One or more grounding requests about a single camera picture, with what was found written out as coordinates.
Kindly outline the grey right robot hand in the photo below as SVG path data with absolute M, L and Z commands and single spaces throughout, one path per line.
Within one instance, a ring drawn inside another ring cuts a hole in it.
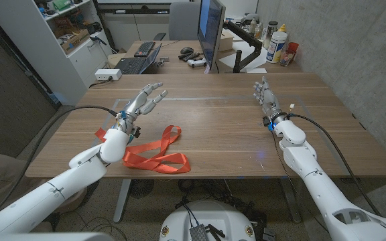
M 262 77 L 261 83 L 256 82 L 253 86 L 255 93 L 253 96 L 261 105 L 266 117 L 273 118 L 281 113 L 279 102 L 273 91 L 269 88 L 266 77 Z

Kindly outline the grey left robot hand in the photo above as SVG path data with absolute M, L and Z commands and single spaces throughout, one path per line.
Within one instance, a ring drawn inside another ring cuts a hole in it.
M 163 83 L 160 82 L 148 84 L 147 86 L 143 87 L 139 93 L 124 106 L 123 111 L 125 114 L 137 118 L 141 114 L 146 115 L 151 112 L 157 103 L 167 96 L 168 91 L 164 90 L 161 94 L 157 95 L 150 101 L 147 101 L 147 97 L 152 93 L 153 90 L 159 88 L 162 85 Z

